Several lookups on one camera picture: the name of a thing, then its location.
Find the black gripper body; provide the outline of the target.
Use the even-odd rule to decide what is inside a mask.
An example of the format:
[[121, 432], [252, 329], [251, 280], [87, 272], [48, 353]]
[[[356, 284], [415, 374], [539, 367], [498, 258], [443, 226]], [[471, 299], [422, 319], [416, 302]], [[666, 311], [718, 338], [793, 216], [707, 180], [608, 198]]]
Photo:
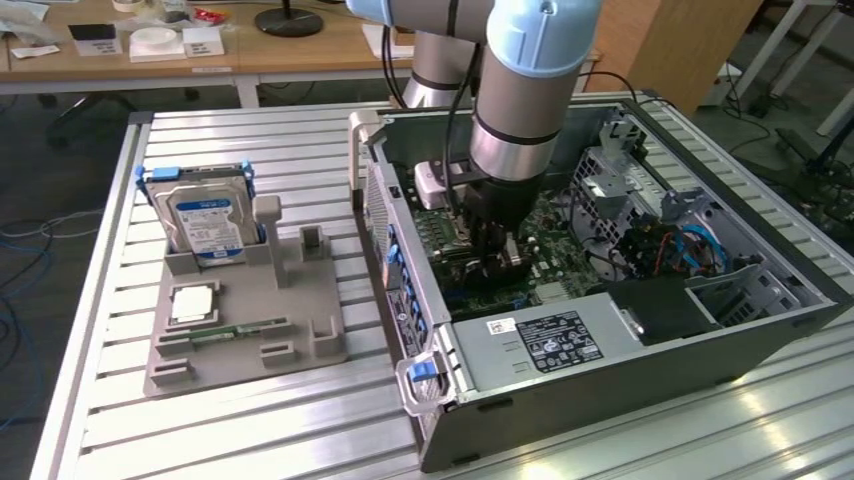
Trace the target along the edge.
[[466, 226], [471, 232], [495, 226], [516, 233], [538, 199], [542, 176], [523, 181], [494, 177], [468, 183], [463, 198]]

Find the graphics card with metal bracket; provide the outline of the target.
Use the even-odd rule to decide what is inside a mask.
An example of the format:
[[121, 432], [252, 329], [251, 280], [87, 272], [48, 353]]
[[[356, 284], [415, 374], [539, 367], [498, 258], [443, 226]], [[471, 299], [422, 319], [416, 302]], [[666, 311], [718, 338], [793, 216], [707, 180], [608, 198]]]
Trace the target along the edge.
[[532, 262], [526, 273], [491, 273], [490, 264], [483, 265], [478, 260], [467, 264], [431, 261], [440, 292], [450, 299], [495, 293], [502, 288], [514, 287], [527, 278], [531, 267]]

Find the CPU socket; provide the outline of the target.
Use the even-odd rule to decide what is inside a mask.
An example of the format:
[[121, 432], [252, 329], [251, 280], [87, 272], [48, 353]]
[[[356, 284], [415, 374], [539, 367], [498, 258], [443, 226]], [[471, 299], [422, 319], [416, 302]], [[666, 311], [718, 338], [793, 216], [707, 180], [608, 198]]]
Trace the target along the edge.
[[451, 244], [454, 246], [472, 246], [470, 228], [467, 226], [464, 213], [448, 213], [450, 224], [454, 230], [454, 240]]

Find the perforated silver drive cage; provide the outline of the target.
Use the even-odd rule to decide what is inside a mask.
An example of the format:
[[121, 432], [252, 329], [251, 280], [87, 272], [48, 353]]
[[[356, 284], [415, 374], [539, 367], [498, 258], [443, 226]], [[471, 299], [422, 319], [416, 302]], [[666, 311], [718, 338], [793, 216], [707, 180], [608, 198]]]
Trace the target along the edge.
[[627, 153], [608, 155], [599, 146], [584, 150], [572, 176], [572, 232], [615, 247], [635, 226], [662, 220], [666, 182]]

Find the black fan shroud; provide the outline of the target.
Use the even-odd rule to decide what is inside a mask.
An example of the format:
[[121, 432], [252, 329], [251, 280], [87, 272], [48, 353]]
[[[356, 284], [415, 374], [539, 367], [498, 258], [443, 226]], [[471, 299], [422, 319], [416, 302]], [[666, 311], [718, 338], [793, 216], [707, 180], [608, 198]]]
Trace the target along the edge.
[[685, 280], [679, 277], [612, 282], [606, 285], [606, 291], [617, 306], [629, 311], [639, 325], [638, 336], [646, 346], [717, 329], [689, 295]]

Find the open dark PC case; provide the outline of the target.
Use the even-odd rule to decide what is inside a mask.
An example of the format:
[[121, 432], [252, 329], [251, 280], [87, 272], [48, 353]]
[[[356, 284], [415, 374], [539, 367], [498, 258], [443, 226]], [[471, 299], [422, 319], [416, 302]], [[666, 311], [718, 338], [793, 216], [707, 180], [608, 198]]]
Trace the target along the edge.
[[802, 302], [774, 315], [646, 346], [599, 366], [480, 392], [456, 352], [455, 320], [415, 229], [402, 171], [470, 160], [474, 115], [442, 108], [362, 109], [348, 119], [351, 198], [395, 385], [426, 472], [458, 472], [499, 453], [682, 395], [734, 384], [785, 346], [854, 308], [843, 286], [854, 260], [689, 120], [662, 103], [592, 96], [571, 103], [540, 192], [562, 201], [572, 232], [572, 176], [584, 150], [630, 154], [666, 182], [662, 220], [633, 227], [615, 247], [587, 237], [606, 285], [658, 277], [713, 277], [758, 264]]

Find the white paper stack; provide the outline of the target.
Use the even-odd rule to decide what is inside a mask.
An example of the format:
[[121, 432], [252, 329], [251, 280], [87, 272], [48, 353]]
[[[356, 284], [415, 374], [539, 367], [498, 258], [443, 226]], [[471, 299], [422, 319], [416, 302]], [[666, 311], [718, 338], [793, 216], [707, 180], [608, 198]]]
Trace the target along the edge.
[[[376, 58], [380, 58], [383, 26], [379, 24], [363, 23], [362, 33], [374, 56]], [[391, 28], [390, 29], [390, 47], [391, 47], [391, 57], [394, 59], [404, 59], [404, 60], [412, 59], [414, 50], [415, 50], [415, 33], [410, 31], [403, 31], [398, 28]]]

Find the wooden cabinet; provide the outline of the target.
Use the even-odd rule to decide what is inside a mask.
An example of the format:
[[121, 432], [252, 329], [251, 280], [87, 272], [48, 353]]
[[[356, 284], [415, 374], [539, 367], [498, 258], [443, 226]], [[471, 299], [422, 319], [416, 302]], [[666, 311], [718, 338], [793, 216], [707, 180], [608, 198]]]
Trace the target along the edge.
[[653, 90], [694, 114], [762, 1], [603, 0], [586, 90]]

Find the green RAM stick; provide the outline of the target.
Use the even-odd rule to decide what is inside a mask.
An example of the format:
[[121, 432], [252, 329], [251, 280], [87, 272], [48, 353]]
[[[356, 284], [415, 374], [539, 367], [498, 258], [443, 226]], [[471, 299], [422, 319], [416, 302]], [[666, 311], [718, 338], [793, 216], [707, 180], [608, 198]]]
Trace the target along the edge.
[[222, 341], [231, 341], [236, 339], [242, 339], [254, 335], [258, 335], [263, 328], [267, 327], [267, 324], [250, 324], [250, 325], [235, 325], [235, 326], [222, 326], [216, 328], [210, 328], [204, 330], [194, 330], [187, 338], [198, 344], [204, 343], [215, 343]]

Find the silver CPU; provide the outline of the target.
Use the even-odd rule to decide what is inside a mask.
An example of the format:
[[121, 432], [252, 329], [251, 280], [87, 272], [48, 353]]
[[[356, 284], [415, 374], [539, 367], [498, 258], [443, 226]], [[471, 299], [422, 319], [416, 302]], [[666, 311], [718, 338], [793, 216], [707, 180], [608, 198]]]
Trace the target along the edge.
[[173, 294], [171, 320], [188, 323], [204, 320], [212, 312], [214, 290], [210, 286], [184, 287]]

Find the black round lamp base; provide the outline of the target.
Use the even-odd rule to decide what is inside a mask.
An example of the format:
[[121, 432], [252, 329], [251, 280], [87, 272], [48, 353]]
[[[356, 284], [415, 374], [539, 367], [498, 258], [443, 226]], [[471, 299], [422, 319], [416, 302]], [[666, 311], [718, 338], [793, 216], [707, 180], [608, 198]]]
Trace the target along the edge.
[[322, 17], [291, 6], [291, 0], [280, 0], [282, 6], [256, 14], [254, 23], [266, 34], [283, 38], [303, 38], [318, 34], [324, 27]]

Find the white labelled box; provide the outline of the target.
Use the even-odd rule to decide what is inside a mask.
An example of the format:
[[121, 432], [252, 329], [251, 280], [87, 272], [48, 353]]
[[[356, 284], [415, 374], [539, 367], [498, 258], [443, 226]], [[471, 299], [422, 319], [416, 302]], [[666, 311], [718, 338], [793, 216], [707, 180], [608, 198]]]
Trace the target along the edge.
[[216, 27], [184, 28], [181, 40], [188, 58], [220, 56], [226, 53], [220, 29]]

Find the white box with black top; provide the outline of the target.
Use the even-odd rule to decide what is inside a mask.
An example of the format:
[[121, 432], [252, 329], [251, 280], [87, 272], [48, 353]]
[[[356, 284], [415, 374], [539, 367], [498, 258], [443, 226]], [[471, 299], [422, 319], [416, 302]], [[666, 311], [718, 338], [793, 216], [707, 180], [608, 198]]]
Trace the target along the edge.
[[107, 56], [123, 53], [113, 24], [73, 24], [69, 34], [80, 56]]

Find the clear plastic bag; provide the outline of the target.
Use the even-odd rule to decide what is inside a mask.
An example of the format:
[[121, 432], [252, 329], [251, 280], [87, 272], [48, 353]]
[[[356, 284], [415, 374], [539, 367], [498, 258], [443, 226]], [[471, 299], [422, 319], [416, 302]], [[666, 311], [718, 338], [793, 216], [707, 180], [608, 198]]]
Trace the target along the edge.
[[57, 44], [60, 39], [44, 23], [47, 11], [48, 7], [37, 3], [0, 0], [0, 34], [13, 34], [29, 47]]

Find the hard disk with blue bracket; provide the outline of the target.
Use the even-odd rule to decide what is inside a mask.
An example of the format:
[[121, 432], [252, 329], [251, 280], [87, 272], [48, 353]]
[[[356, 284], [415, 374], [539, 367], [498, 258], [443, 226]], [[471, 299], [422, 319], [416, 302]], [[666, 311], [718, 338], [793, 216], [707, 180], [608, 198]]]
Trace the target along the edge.
[[244, 261], [264, 240], [254, 218], [250, 162], [135, 169], [135, 183], [155, 209], [171, 254], [190, 253], [202, 267]]

